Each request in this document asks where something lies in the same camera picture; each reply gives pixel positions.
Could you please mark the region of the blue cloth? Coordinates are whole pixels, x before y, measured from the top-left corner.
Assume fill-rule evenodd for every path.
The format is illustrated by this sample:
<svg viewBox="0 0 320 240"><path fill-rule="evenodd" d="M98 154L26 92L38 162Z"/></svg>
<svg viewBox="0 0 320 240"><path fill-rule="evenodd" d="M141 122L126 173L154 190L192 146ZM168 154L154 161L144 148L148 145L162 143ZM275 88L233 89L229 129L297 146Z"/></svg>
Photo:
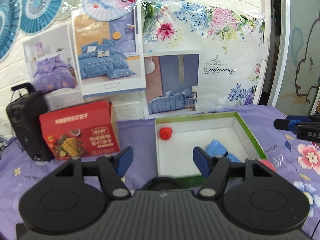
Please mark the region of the blue cloth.
<svg viewBox="0 0 320 240"><path fill-rule="evenodd" d="M239 160L234 154L229 153L225 146L223 146L223 144L218 140L212 140L206 148L206 153L211 157L226 157L231 160L231 162L241 162L241 160Z"/></svg>

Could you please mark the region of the purple floral tablecloth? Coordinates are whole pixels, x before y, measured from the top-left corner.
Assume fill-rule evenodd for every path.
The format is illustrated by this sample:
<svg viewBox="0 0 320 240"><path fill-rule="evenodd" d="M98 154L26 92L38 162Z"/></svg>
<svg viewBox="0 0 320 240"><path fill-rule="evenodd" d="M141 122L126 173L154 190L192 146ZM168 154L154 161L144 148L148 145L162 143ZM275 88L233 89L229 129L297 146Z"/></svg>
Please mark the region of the purple floral tablecloth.
<svg viewBox="0 0 320 240"><path fill-rule="evenodd" d="M273 126L275 119L283 114L271 106L242 106L236 111L259 141L279 175L305 190L312 203L303 231L313 239L319 239L319 174L313 168L299 163L302 156L299 145L308 146L308 141L297 140L287 131ZM140 189L157 175L155 122L130 120L118 123L121 146L132 146L135 154L125 176L125 184L131 189ZM21 223L18 213L20 197L61 162L35 162L22 152L17 139L10 139L1 158L1 234L6 239L16 239L16 224Z"/></svg>

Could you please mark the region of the green white cardboard box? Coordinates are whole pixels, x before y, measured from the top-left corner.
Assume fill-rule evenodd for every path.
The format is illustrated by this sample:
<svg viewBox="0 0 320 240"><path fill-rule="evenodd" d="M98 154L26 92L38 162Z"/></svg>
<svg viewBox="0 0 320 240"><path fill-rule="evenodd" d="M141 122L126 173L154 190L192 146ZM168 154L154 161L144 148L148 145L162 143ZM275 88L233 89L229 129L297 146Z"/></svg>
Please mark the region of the green white cardboard box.
<svg viewBox="0 0 320 240"><path fill-rule="evenodd" d="M162 140L159 130L172 129L169 140ZM184 188L200 186L204 178L193 162L193 149L206 149L218 140L239 160L265 159L258 140L238 112L222 112L157 118L156 153L160 177L177 179Z"/></svg>

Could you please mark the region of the cartoon painted door panel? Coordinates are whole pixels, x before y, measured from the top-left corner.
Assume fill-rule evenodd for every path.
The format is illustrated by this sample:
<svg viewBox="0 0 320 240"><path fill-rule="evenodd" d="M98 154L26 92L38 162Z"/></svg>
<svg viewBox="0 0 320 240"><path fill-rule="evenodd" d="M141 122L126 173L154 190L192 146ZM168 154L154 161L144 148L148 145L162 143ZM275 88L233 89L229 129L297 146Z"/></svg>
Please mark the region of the cartoon painted door panel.
<svg viewBox="0 0 320 240"><path fill-rule="evenodd" d="M319 0L281 0L277 109L310 114L319 91Z"/></svg>

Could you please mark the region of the pink lid plastic jar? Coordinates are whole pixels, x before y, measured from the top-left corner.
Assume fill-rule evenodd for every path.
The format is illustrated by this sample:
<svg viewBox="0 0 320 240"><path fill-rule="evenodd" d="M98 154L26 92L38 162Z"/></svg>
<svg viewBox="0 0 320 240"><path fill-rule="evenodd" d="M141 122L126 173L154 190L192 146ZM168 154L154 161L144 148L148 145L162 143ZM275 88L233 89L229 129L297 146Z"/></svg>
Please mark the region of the pink lid plastic jar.
<svg viewBox="0 0 320 240"><path fill-rule="evenodd" d="M268 167L270 170L272 170L273 172L276 172L275 166L270 161L268 161L267 159L260 159L259 161L262 164L264 164L266 167Z"/></svg>

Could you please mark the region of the red cracker box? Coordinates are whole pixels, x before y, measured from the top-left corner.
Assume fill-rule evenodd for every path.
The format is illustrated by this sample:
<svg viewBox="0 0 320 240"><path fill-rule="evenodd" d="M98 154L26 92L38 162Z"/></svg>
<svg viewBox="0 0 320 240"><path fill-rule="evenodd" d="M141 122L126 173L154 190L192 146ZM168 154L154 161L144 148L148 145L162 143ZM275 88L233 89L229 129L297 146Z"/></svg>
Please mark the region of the red cracker box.
<svg viewBox="0 0 320 240"><path fill-rule="evenodd" d="M112 103L84 103L39 116L43 139L57 160L112 154L120 151Z"/></svg>

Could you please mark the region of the red pompom ball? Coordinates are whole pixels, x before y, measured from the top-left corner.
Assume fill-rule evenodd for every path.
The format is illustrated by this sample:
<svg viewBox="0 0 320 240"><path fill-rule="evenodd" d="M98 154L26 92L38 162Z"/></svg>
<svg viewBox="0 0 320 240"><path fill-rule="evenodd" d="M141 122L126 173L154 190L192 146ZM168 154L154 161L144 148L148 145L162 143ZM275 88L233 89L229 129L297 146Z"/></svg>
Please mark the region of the red pompom ball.
<svg viewBox="0 0 320 240"><path fill-rule="evenodd" d="M162 140L169 140L172 136L172 129L170 127L163 127L159 130L159 136Z"/></svg>

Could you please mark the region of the striped bedding poster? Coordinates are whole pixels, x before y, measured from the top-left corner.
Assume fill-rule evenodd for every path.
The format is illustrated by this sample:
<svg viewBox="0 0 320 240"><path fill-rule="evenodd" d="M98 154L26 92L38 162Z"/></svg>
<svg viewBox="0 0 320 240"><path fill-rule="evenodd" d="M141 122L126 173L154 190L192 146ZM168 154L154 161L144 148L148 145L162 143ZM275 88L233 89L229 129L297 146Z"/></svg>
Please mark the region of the striped bedding poster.
<svg viewBox="0 0 320 240"><path fill-rule="evenodd" d="M144 116L157 118L197 113L197 87L205 52L180 50L144 54Z"/></svg>

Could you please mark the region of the floral white bedding package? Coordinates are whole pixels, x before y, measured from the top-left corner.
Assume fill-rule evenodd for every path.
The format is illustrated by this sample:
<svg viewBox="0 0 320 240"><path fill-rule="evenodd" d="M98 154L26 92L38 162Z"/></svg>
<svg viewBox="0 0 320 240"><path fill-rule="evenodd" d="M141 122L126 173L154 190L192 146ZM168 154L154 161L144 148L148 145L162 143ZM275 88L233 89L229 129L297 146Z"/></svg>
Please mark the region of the floral white bedding package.
<svg viewBox="0 0 320 240"><path fill-rule="evenodd" d="M199 112L251 105L261 71L264 16L189 2L142 4L144 54L202 50Z"/></svg>

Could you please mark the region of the black speaker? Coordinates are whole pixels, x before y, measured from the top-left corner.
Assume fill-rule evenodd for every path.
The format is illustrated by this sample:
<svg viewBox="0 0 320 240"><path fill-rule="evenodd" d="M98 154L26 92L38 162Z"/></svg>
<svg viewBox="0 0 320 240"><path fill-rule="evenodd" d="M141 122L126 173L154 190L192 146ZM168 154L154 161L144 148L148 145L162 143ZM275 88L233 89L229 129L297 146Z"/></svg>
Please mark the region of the black speaker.
<svg viewBox="0 0 320 240"><path fill-rule="evenodd" d="M47 103L41 91L31 83L23 83L11 87L11 91L26 89L27 94L21 95L6 107L7 116L22 149L33 161L51 161L53 154L42 136L39 116L48 112Z"/></svg>

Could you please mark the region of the blue bedding poster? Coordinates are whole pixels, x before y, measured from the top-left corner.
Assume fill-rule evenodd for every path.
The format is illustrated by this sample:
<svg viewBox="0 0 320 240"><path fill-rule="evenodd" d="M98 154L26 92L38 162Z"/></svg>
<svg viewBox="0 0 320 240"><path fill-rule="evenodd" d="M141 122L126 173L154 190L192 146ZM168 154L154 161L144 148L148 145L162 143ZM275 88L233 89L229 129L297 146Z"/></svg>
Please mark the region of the blue bedding poster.
<svg viewBox="0 0 320 240"><path fill-rule="evenodd" d="M72 13L76 68L83 97L146 89L141 9L110 22Z"/></svg>

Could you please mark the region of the purple bedding poster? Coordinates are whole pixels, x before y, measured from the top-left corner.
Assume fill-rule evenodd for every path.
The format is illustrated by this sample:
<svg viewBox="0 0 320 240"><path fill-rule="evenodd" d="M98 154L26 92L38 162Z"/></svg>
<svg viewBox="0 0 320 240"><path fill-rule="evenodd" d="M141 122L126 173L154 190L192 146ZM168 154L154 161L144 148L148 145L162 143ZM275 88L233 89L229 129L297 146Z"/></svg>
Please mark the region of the purple bedding poster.
<svg viewBox="0 0 320 240"><path fill-rule="evenodd" d="M71 28L61 23L22 43L29 82L44 95L49 110L84 102L72 45Z"/></svg>

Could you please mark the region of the teal paper fan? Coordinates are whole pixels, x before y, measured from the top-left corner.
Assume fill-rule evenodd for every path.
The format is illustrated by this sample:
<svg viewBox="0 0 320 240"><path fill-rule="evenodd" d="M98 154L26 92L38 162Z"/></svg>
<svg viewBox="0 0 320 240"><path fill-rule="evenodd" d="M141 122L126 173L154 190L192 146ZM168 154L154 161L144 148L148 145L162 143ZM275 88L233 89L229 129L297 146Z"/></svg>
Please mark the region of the teal paper fan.
<svg viewBox="0 0 320 240"><path fill-rule="evenodd" d="M64 0L22 0L20 29L26 34L37 34L54 21Z"/></svg>

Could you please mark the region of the blue paper fan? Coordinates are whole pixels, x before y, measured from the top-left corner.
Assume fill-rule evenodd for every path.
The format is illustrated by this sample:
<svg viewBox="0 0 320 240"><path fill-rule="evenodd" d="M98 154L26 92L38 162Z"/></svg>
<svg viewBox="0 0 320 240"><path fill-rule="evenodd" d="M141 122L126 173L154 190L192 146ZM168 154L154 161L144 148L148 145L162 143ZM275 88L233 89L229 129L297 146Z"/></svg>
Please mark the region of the blue paper fan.
<svg viewBox="0 0 320 240"><path fill-rule="evenodd" d="M11 52L20 29L22 0L1 0L1 61Z"/></svg>

